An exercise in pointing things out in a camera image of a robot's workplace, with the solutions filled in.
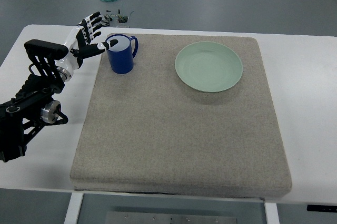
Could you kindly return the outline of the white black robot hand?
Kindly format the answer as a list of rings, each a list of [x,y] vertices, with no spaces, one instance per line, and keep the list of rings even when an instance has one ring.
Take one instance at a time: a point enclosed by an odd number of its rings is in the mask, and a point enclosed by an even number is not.
[[[74,26],[67,36],[64,46],[68,48],[68,53],[56,61],[56,68],[64,82],[72,78],[74,71],[81,67],[84,59],[100,55],[119,44],[117,39],[93,43],[93,40],[101,35],[100,29],[103,27],[101,20],[100,12],[91,14]]]

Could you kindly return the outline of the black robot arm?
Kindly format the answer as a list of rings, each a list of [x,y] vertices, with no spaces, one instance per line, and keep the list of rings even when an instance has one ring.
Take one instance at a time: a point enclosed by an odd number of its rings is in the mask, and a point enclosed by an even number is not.
[[[68,122],[60,102],[53,99],[65,86],[55,62],[67,55],[68,48],[38,39],[27,41],[24,47],[39,74],[31,73],[15,97],[1,104],[3,162],[24,156],[27,144],[45,126]]]

